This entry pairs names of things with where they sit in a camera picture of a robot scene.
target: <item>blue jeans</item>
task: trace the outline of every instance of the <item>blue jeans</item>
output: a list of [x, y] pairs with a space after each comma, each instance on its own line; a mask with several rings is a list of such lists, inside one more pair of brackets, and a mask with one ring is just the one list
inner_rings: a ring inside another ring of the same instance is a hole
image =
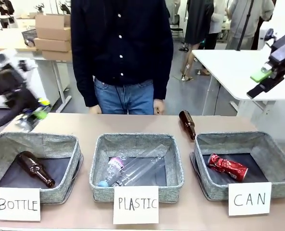
[[152, 80], [117, 87], [95, 79], [94, 88], [103, 114], [154, 114]]

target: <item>plastic sign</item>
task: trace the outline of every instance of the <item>plastic sign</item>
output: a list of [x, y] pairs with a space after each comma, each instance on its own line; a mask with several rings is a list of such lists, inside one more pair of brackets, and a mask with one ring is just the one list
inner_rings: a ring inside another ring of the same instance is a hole
[[113, 224], [158, 224], [158, 186], [114, 189]]
[[271, 182], [229, 184], [229, 216], [270, 212]]
[[40, 189], [0, 188], [0, 220], [40, 221]]

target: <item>red can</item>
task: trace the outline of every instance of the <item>red can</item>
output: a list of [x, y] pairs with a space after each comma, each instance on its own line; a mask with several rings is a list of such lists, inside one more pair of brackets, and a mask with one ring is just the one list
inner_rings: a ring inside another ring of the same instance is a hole
[[212, 154], [209, 157], [208, 166], [218, 172], [228, 173], [237, 181], [243, 181], [248, 171], [248, 168], [244, 165], [232, 160], [220, 158], [216, 154]]

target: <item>brown bottle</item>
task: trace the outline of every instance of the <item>brown bottle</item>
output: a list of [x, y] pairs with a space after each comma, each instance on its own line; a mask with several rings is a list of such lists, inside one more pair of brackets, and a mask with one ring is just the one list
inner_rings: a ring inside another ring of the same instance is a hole
[[195, 140], [196, 132], [195, 132], [195, 123], [188, 111], [181, 111], [179, 113], [179, 118], [183, 125], [186, 133], [191, 137], [192, 140]]
[[44, 166], [31, 152], [21, 152], [15, 159], [19, 166], [31, 177], [37, 177], [48, 188], [52, 188], [55, 185], [55, 181], [45, 171]]

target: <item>hand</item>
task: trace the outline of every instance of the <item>hand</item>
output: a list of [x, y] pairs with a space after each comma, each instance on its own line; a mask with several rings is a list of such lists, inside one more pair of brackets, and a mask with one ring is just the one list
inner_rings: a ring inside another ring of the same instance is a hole
[[102, 111], [99, 105], [95, 105], [89, 108], [89, 113], [90, 114], [102, 114]]
[[165, 104], [163, 100], [153, 101], [154, 115], [162, 115], [165, 112]]

